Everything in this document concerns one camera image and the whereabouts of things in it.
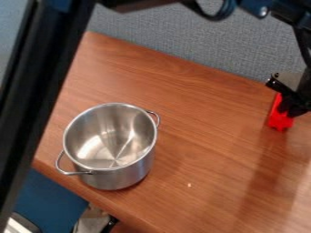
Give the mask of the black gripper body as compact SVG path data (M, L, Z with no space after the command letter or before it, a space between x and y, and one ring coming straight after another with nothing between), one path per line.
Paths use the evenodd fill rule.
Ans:
M311 68L307 67L300 73L274 73L266 86L299 107L311 107Z

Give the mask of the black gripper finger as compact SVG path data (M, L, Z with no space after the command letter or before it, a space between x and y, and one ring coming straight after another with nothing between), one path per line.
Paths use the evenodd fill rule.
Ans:
M292 105L292 106L290 106L287 116L291 118L295 118L295 117L299 117L303 114L306 114L308 111L310 111L308 108L306 108L303 106Z
M291 96L282 95L282 100L278 106L279 112L291 112L295 109L295 99Z

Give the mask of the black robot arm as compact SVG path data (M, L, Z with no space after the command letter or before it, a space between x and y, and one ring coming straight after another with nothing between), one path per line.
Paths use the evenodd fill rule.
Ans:
M96 4L119 13L179 3L211 22L242 8L259 19L271 15L292 27L306 70L299 88L268 84L283 99L288 117L311 111L311 0L223 0L208 14L198 0L28 0L16 42L0 86L0 233L33 162L47 122L73 62Z

